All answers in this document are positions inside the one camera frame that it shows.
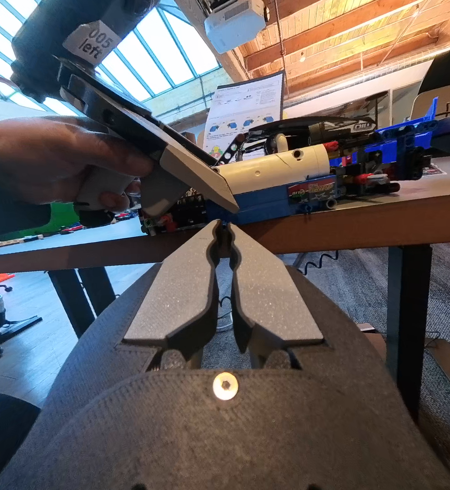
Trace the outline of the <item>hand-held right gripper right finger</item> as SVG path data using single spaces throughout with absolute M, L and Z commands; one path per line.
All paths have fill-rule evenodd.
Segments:
M 228 224 L 236 344 L 254 369 L 271 353 L 317 346 L 324 336 L 287 266 L 234 224 Z

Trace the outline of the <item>person's leg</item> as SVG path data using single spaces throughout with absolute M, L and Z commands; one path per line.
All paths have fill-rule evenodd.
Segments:
M 40 408 L 32 403 L 0 394 L 0 472 L 23 443 L 39 413 Z

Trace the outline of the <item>black floor lamp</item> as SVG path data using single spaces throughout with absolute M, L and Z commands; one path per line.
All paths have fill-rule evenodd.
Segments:
M 365 99 L 365 103 L 363 105 L 363 109 L 366 110 L 366 113 L 369 115 L 371 113 L 373 116 L 373 120 L 375 122 L 375 125 L 378 127 L 378 121 L 379 121 L 379 103 L 382 101 L 387 95 L 389 94 L 388 91 L 382 91 L 373 95 L 368 96 Z

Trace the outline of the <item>black desk leg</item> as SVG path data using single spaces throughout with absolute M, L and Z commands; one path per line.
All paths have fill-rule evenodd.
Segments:
M 388 248 L 386 365 L 418 423 L 432 263 L 429 244 Z
M 116 299 L 105 267 L 47 273 L 78 339 Z

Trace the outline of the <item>green plastic bin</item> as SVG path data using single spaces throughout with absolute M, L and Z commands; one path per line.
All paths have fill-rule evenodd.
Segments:
M 48 235 L 69 228 L 79 222 L 72 203 L 52 203 L 51 218 L 41 227 L 33 229 L 34 235 Z

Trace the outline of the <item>row of toy brick pieces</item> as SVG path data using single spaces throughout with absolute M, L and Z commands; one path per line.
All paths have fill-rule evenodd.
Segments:
M 138 210 L 130 210 L 127 212 L 122 212 L 117 215 L 112 219 L 112 221 L 108 225 L 113 225 L 113 224 L 118 224 L 121 222 L 129 221 L 132 218 L 139 217 L 138 215 Z M 29 243 L 29 242 L 35 242 L 35 241 L 40 241 L 44 240 L 45 238 L 50 238 L 50 237 L 56 237 L 56 236 L 68 236 L 76 231 L 81 231 L 81 230 L 86 230 L 89 229 L 89 227 L 82 225 L 81 223 L 77 222 L 75 224 L 72 224 L 70 226 L 61 226 L 59 227 L 56 231 L 40 231 L 40 232 L 33 232 L 31 235 L 22 235 L 20 237 L 15 237 L 10 240 L 0 240 L 0 248 L 4 248 L 7 246 L 13 246 L 15 244 L 23 244 L 23 243 Z

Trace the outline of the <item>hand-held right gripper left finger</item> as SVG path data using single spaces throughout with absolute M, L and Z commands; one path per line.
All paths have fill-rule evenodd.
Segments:
M 221 229 L 212 221 L 161 263 L 124 344 L 177 350 L 186 361 L 203 350 L 218 323 Z

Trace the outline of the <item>printed instruction sheet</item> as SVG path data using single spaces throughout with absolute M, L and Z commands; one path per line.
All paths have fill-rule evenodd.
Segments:
M 202 149 L 221 157 L 239 133 L 283 118 L 285 72 L 216 88 L 204 127 Z

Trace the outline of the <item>person's left hand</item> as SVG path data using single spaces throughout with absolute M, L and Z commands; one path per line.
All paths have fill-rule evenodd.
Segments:
M 124 192 L 100 191 L 111 211 L 129 205 L 127 194 L 140 193 L 140 178 L 153 162 L 133 145 L 88 118 L 24 117 L 0 120 L 0 185 L 31 204 L 74 202 L 95 168 L 134 177 Z

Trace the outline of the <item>white ceiling projector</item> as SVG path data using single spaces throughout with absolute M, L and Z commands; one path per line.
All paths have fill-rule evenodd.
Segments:
M 263 1 L 220 1 L 204 20 L 205 33 L 219 54 L 252 41 L 266 27 Z

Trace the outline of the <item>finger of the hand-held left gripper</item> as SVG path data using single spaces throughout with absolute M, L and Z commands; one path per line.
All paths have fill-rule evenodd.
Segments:
M 222 175 L 194 156 L 182 145 L 168 144 L 160 158 L 160 166 L 189 188 L 231 213 L 239 211 L 228 184 Z
M 217 165 L 217 160 L 197 145 L 194 134 L 191 133 L 193 138 L 189 139 L 167 125 L 164 125 L 164 133 L 165 170 L 204 170 Z

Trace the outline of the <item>toy brick car model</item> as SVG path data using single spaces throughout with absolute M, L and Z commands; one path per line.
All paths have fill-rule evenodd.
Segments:
M 434 131 L 415 134 L 410 121 L 377 129 L 368 116 L 306 116 L 257 126 L 238 134 L 213 168 L 227 181 L 239 211 L 205 198 L 206 224 L 309 215 L 345 201 L 396 194 L 400 182 L 422 178 Z M 150 236 L 202 227 L 148 227 L 138 215 Z

